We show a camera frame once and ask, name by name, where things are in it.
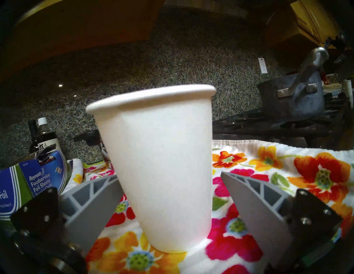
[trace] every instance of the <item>granite countertop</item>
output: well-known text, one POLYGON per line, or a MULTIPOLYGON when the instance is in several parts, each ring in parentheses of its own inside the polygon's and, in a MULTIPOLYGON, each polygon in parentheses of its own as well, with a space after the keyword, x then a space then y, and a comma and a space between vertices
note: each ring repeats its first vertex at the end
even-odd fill
POLYGON ((243 19, 162 10, 148 41, 70 52, 28 67, 0 84, 0 167, 28 154, 27 121, 44 116, 68 159, 101 161, 98 147, 72 138, 97 128, 87 104, 115 94, 203 83, 217 89, 213 119, 260 107, 256 85, 293 70, 263 45, 262 30, 243 19), (261 74, 258 57, 268 74, 261 74))

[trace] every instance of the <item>wooden cabinet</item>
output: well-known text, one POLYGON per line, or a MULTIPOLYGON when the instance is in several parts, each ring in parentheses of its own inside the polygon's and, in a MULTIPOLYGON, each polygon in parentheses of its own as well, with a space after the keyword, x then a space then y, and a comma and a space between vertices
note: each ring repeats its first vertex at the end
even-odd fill
POLYGON ((318 0, 301 0, 301 2, 316 27, 320 42, 324 44, 328 37, 335 39, 340 32, 340 28, 321 3, 318 0))
POLYGON ((0 52, 0 81, 52 56, 146 40, 164 0, 47 0, 26 13, 0 52))
POLYGON ((329 36, 335 39, 339 33, 337 23, 319 0, 298 0, 274 13, 265 39, 268 46, 280 50, 308 52, 323 47, 329 36))

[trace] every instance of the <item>soy sauce bottle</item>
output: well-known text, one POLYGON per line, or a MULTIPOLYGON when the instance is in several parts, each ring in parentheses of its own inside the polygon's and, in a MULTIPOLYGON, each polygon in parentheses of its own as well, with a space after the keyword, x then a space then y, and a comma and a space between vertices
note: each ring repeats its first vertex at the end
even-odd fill
POLYGON ((40 150, 53 144, 56 144, 57 146, 52 151, 61 150, 57 134, 48 126, 46 117, 38 119, 37 141, 38 149, 40 150))
POLYGON ((36 120, 28 120, 29 131, 31 132, 32 144, 29 146, 29 153, 34 153, 38 150, 37 141, 37 125, 36 120))

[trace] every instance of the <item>white bottle cap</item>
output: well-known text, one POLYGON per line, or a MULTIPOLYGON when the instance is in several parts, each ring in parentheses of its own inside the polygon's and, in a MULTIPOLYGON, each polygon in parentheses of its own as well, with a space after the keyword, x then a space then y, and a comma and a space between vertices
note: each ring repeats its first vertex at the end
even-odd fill
POLYGON ((44 124, 47 124, 47 118, 46 117, 42 117, 42 118, 39 118, 38 119, 38 126, 40 125, 44 125, 44 124))

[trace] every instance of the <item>gas stove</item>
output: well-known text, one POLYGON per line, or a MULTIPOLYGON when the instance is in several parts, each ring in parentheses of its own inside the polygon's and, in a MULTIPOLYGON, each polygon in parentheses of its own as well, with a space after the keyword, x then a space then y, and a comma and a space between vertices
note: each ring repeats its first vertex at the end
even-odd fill
POLYGON ((262 140, 296 147, 337 150, 344 129, 351 125, 348 98, 326 94, 325 112, 301 121, 266 119, 262 107, 213 121, 213 139, 262 140))

